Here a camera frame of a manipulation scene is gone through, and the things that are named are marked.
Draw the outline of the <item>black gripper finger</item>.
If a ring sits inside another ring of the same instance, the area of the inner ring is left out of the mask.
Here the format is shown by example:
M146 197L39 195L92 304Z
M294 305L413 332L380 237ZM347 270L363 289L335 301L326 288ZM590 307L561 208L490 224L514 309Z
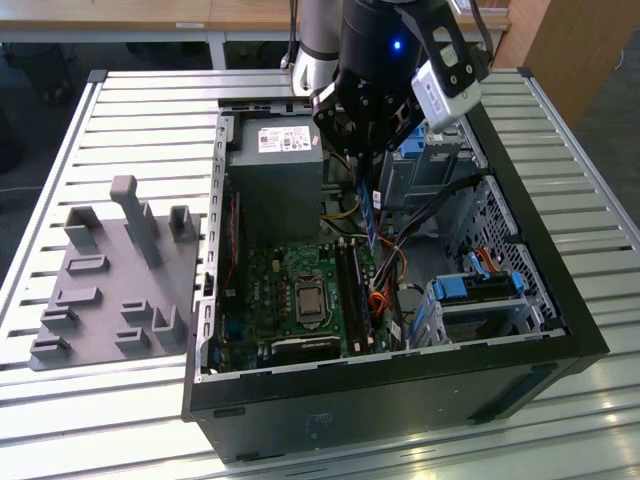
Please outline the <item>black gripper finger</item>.
M363 176L359 166L362 138L355 121L347 113L336 93L335 83L315 90L310 96L310 103L316 126L348 162L352 183L358 185Z
M415 98L385 98L369 123L367 130L368 153L363 167L363 178L371 184L374 163L379 157L395 151L424 120L424 114Z

